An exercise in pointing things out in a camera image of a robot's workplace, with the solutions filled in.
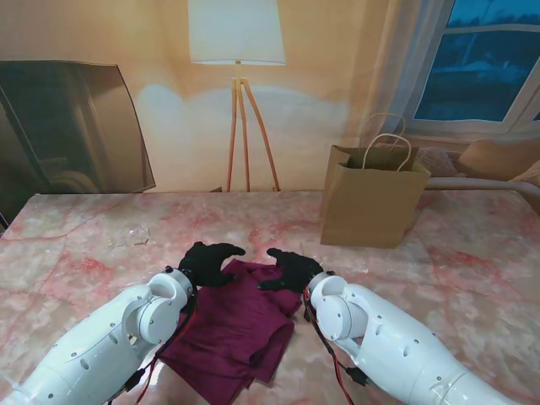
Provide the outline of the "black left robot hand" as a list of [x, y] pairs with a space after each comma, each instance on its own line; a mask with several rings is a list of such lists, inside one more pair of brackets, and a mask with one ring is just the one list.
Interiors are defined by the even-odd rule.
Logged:
[[181, 259], [178, 270], [194, 287], [221, 287], [234, 280], [234, 274], [222, 272], [226, 259], [244, 256], [246, 251], [230, 243], [205, 245], [197, 241]]

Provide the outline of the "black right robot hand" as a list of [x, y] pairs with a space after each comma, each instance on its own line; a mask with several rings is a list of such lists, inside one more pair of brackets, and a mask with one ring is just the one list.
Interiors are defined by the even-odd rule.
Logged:
[[310, 281], [323, 273], [321, 265], [311, 257], [277, 248], [268, 249], [267, 254], [276, 260], [276, 265], [282, 269], [282, 275], [259, 283], [257, 285], [259, 290], [273, 292], [288, 290], [302, 294]]

